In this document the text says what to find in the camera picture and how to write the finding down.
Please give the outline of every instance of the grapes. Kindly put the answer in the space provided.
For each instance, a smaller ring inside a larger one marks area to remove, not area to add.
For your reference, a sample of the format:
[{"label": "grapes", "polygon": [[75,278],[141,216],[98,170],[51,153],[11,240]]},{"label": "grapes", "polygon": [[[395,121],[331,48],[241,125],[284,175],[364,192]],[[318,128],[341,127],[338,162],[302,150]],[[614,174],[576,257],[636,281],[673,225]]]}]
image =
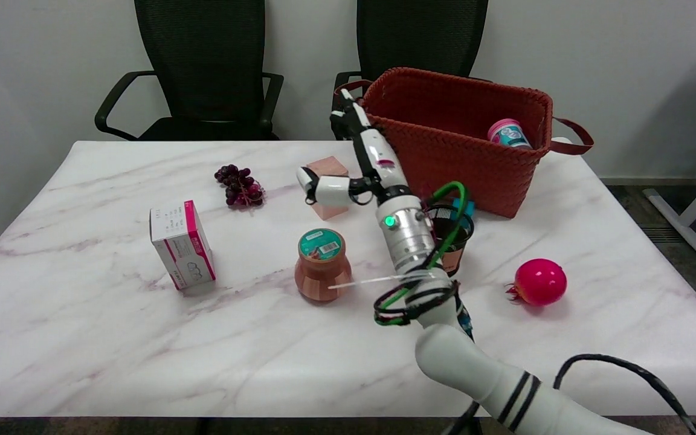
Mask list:
[{"label": "grapes", "polygon": [[238,169],[237,166],[230,164],[219,168],[213,177],[225,186],[225,203],[229,206],[262,205],[265,200],[265,191],[251,176],[249,168]]}]

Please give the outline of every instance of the pink cube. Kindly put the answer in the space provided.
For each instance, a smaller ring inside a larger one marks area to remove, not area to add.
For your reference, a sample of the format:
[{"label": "pink cube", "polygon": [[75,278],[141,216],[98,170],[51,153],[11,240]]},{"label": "pink cube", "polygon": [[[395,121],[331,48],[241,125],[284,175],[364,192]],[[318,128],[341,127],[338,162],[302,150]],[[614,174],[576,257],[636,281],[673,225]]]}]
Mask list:
[{"label": "pink cube", "polygon": [[[329,156],[326,159],[316,160],[315,162],[306,165],[313,170],[318,176],[337,175],[348,176],[348,169],[343,166],[334,156]],[[313,204],[313,210],[321,220],[326,221],[329,218],[334,218],[338,214],[348,211],[348,207],[324,207],[319,203]]]}]

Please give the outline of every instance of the basket handle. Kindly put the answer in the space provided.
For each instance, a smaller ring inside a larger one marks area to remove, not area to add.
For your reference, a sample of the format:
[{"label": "basket handle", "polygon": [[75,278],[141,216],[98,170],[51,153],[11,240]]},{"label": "basket handle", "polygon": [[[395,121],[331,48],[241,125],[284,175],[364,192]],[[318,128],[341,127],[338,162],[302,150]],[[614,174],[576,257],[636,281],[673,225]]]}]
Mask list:
[{"label": "basket handle", "polygon": [[560,154],[568,154],[569,156],[581,156],[585,152],[588,152],[593,145],[595,145],[595,141],[592,140],[592,136],[589,135],[584,127],[580,126],[574,121],[571,121],[570,119],[553,119],[556,119],[558,122],[563,124],[563,126],[569,127],[569,129],[573,130],[574,133],[579,136],[580,140],[582,140],[583,145],[577,145],[575,143],[563,143],[562,141],[551,141],[549,144],[549,149],[552,151],[560,152]]}]

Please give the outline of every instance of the woven basket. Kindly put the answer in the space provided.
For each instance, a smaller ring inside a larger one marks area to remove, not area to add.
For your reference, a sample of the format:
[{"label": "woven basket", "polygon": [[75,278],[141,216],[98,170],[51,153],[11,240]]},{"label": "woven basket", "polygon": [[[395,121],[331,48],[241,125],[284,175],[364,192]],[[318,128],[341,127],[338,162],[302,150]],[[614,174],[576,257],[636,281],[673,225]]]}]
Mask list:
[{"label": "woven basket", "polygon": [[[395,147],[414,193],[461,181],[477,208],[513,218],[541,157],[583,154],[590,135],[565,119],[585,145],[552,141],[552,99],[544,92],[413,68],[392,68],[370,85],[362,106]],[[486,139],[502,118],[520,122],[533,149]]]}]

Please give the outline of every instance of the white marble surface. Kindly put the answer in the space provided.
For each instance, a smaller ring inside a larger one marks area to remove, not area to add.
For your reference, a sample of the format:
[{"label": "white marble surface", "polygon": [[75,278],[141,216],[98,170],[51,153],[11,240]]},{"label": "white marble surface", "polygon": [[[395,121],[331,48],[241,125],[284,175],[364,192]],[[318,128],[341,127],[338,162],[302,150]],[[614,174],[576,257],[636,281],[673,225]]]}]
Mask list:
[{"label": "white marble surface", "polygon": [[[455,416],[466,397],[414,363],[420,327],[379,327],[354,289],[327,306],[299,297],[295,244],[325,225],[294,168],[349,143],[74,145],[0,237],[0,416]],[[231,211],[212,177],[248,166],[268,190]],[[218,281],[174,290],[147,238],[147,212],[195,200]],[[392,272],[374,206],[326,223],[356,278]],[[581,158],[550,154],[514,220],[478,216],[459,278],[477,343],[550,382],[574,353],[610,353],[659,375],[696,414],[696,293]],[[504,299],[522,262],[546,257],[569,291],[543,311]],[[605,414],[671,410],[640,378],[581,362],[563,390]]]}]

